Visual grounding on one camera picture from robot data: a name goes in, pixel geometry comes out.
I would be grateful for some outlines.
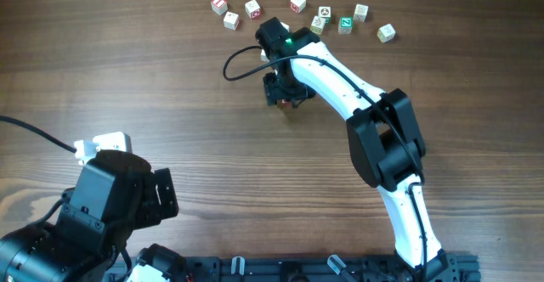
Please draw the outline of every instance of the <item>cube with red symbol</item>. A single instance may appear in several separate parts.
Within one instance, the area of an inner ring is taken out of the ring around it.
[[[291,0],[291,9],[292,11],[300,14],[306,6],[306,0]]]
[[[227,0],[212,0],[212,9],[216,14],[224,14],[227,8]]]
[[[250,18],[255,19],[262,13],[261,6],[258,5],[256,0],[251,0],[246,3],[246,13]]]

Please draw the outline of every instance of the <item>black bracket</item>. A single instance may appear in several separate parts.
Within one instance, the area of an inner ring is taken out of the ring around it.
[[[163,219],[177,216],[178,212],[170,170],[165,168],[149,173],[144,180],[144,198],[136,212],[134,229],[156,226]]]
[[[320,41],[320,38],[306,27],[293,33],[287,31],[278,18],[272,18],[261,24],[255,38],[270,61],[295,56],[300,48],[311,42]],[[315,96],[315,90],[295,79],[291,62],[277,63],[272,65],[272,69],[275,72],[266,74],[263,78],[264,93],[269,105],[286,100],[292,103],[293,108],[297,108],[301,101]]]
[[[425,143],[408,96],[396,89],[382,95],[377,105],[388,115],[417,165],[421,166]],[[398,182],[417,170],[390,128],[382,134],[378,133],[380,121],[372,107],[357,110],[346,120],[349,153],[355,170],[368,185],[372,188],[381,185],[393,192]]]
[[[139,253],[136,264],[152,266],[162,272],[164,279],[171,281],[184,281],[188,274],[184,257],[157,244],[144,248]]]
[[[175,253],[170,251],[167,254],[170,257],[164,260],[172,260]],[[233,260],[185,257],[185,276],[178,271],[180,274],[170,274],[169,277],[172,277],[172,282],[191,281],[187,277],[192,277],[195,282],[347,282],[351,279],[357,282],[418,281],[417,273],[408,270],[402,259],[395,255],[344,258],[342,263],[345,267],[341,269],[344,275],[335,273],[327,265],[327,259],[322,258],[246,259],[244,274],[238,270],[233,273],[233,262],[237,262]],[[442,253],[436,262],[428,265],[427,282],[479,282],[482,279],[476,256]],[[170,267],[164,262],[159,270],[166,273]],[[102,281],[118,279],[125,271],[124,262],[117,262]]]

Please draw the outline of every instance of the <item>cable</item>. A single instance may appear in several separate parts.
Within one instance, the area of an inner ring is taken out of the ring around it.
[[[33,223],[29,223],[28,226],[36,226],[36,225],[40,225],[42,223],[47,222],[47,220],[50,219],[53,216],[53,214],[60,208],[60,206],[62,206],[62,204],[65,202],[66,202],[65,198],[61,198],[57,200],[57,202],[54,203],[54,205],[51,207],[51,209],[49,209],[49,212],[47,212],[47,214],[45,214],[44,217],[36,220]]]
[[[422,183],[410,183],[408,185],[408,195],[410,196],[411,204],[414,207],[414,212],[416,213],[417,224],[419,224],[419,229],[421,231],[422,238],[422,248],[423,248],[423,264],[422,264],[422,273],[420,275],[420,282],[425,281],[425,275],[427,274],[427,234],[425,233],[425,228],[423,227],[422,216],[417,208],[416,196],[414,195],[414,187],[422,186]]]
[[[75,148],[71,147],[70,145],[60,142],[57,138],[53,137],[49,133],[44,132],[40,128],[34,127],[31,124],[25,123],[23,121],[19,121],[17,119],[14,119],[13,117],[9,117],[9,116],[0,116],[0,121],[5,121],[5,122],[8,122],[10,124],[14,124],[16,126],[23,127],[24,129],[30,130],[33,133],[38,134],[38,135],[42,136],[43,138],[46,138],[49,142],[51,142],[53,144],[56,144],[57,146],[60,146],[63,149],[66,149],[66,150],[68,150],[68,151],[70,151],[70,152],[72,152],[74,154],[77,151]]]
[[[355,84],[355,82],[353,82],[351,79],[349,79],[349,77],[344,74],[341,70],[339,70],[336,66],[334,65],[331,65],[330,63],[328,63],[326,60],[324,59],[320,59],[320,58],[317,58],[317,57],[314,57],[314,56],[309,56],[309,55],[295,55],[295,56],[287,56],[287,57],[282,57],[282,58],[279,58],[279,59],[276,59],[274,61],[270,61],[269,63],[265,64],[265,65],[261,65],[253,70],[250,70],[248,71],[247,73],[245,74],[242,74],[242,75],[239,75],[239,76],[236,76],[236,77],[227,77],[226,75],[226,71],[227,71],[227,67],[229,66],[229,63],[230,61],[236,57],[237,55],[241,54],[241,53],[244,53],[246,52],[247,50],[250,50],[250,49],[262,49],[260,46],[257,46],[257,45],[254,45],[254,46],[250,46],[250,47],[247,47],[247,48],[243,48],[237,52],[235,52],[234,54],[232,54],[228,59],[227,61],[225,62],[224,64],[224,67],[223,67],[223,77],[225,80],[229,81],[229,82],[234,82],[234,81],[237,81],[237,80],[240,80],[242,78],[245,78],[245,77],[248,77],[250,75],[253,75],[261,70],[264,70],[266,68],[268,68],[269,66],[272,66],[272,65],[275,65],[275,64],[278,64],[280,62],[284,62],[284,61],[288,61],[290,59],[309,59],[309,60],[313,60],[313,61],[316,61],[316,62],[319,62],[321,63],[321,65],[325,65],[327,66],[329,69],[335,71],[341,78],[343,78],[343,80],[345,80],[363,99],[365,99],[372,107],[372,109],[374,109],[374,111],[376,111],[376,113],[378,113],[378,115],[380,116],[380,118],[382,119],[382,121],[386,124],[389,125],[389,127],[391,128],[391,131],[393,132],[393,135],[395,136],[395,138],[397,139],[397,141],[400,143],[400,145],[402,146],[402,148],[404,149],[404,151],[406,152],[406,154],[409,156],[410,158],[410,161],[411,161],[411,164],[412,166],[414,167],[414,169],[416,170],[416,175],[419,176],[420,178],[420,182],[419,183],[411,183],[409,186],[408,186],[408,189],[409,189],[409,195],[411,196],[411,199],[413,198],[412,200],[412,206],[414,207],[414,212],[416,213],[416,218],[417,218],[417,222],[419,224],[419,229],[421,230],[421,237],[422,237],[422,248],[423,248],[423,263],[422,263],[422,275],[420,276],[420,281],[424,281],[425,279],[425,272],[427,270],[427,237],[425,236],[425,228],[423,227],[423,222],[422,222],[422,218],[421,218],[421,215],[419,213],[419,210],[417,209],[417,203],[416,203],[416,199],[415,197],[413,196],[413,187],[416,186],[416,185],[420,185],[420,186],[423,186],[425,184],[425,177],[423,175],[423,168],[422,166],[420,166],[419,164],[417,164],[417,161],[416,161],[416,158],[414,158],[414,155],[411,153],[411,151],[408,149],[408,145],[406,144],[406,142],[402,139],[402,137],[400,136],[399,134],[399,131],[397,130],[397,128],[395,128],[394,124],[391,122],[391,120],[389,119],[389,117],[385,114],[385,111],[383,111],[382,108],[380,108],[376,102],[374,100],[372,100],[370,98],[370,96],[368,96],[368,94],[366,94],[365,91],[363,91],[359,86],[357,86],[357,84]]]
[[[117,250],[117,246],[113,245],[111,249],[112,249],[112,252],[111,252],[110,265],[108,265],[108,267],[105,269],[106,271],[110,270],[110,268],[112,268],[113,265],[116,264],[117,258],[119,257],[119,251]]]
[[[133,271],[133,262],[130,260],[130,256],[128,255],[126,248],[121,250],[121,255],[122,259],[125,261],[125,264],[127,264],[127,272],[121,278],[117,279],[116,282],[124,281]]]

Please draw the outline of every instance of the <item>green symbol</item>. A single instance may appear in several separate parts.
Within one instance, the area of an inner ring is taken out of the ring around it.
[[[341,27],[351,27],[353,26],[354,22],[351,18],[340,18],[340,26]]]

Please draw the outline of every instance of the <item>cube with green symbol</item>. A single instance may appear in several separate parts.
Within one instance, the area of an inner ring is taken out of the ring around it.
[[[342,17],[338,21],[338,33],[349,34],[354,27],[354,19],[351,17]]]

